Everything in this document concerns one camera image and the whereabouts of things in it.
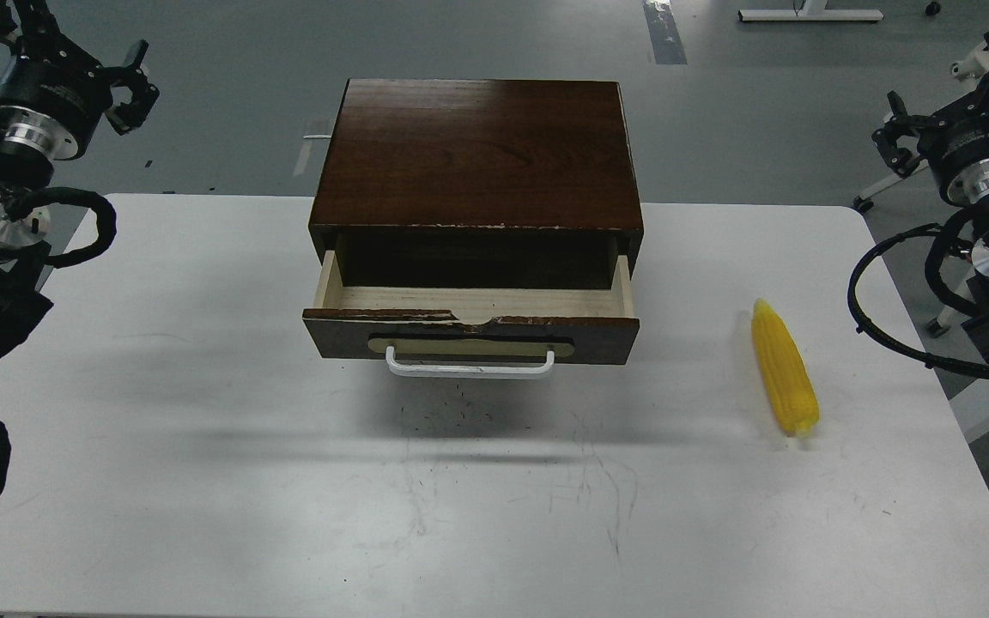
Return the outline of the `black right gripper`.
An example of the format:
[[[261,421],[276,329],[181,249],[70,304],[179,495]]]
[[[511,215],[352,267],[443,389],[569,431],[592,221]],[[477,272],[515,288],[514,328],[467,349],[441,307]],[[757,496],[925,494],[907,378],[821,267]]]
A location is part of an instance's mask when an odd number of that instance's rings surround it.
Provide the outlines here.
[[[883,164],[906,179],[926,163],[950,206],[989,203],[989,67],[972,90],[927,116],[907,112],[895,91],[887,99],[889,118],[872,133]]]

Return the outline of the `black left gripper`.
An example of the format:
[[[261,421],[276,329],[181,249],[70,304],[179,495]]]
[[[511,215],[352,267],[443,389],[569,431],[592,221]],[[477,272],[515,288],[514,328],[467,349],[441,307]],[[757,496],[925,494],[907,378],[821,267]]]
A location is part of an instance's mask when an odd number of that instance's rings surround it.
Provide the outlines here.
[[[105,65],[60,30],[45,1],[0,1],[0,44],[10,52],[0,78],[0,131],[47,160],[85,155],[103,118],[121,136],[141,128],[160,98],[143,66],[146,40],[123,65]]]

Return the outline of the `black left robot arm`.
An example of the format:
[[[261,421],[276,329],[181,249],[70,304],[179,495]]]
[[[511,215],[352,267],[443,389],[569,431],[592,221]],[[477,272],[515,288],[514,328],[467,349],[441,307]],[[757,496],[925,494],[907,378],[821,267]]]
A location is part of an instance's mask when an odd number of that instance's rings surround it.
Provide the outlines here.
[[[138,40],[122,65],[106,65],[68,38],[44,1],[0,1],[0,360],[52,309],[39,292],[46,269],[68,269],[109,250],[117,212],[97,192],[52,186],[54,165],[87,152],[105,118],[124,136],[158,98]],[[0,496],[12,445],[0,420]]]

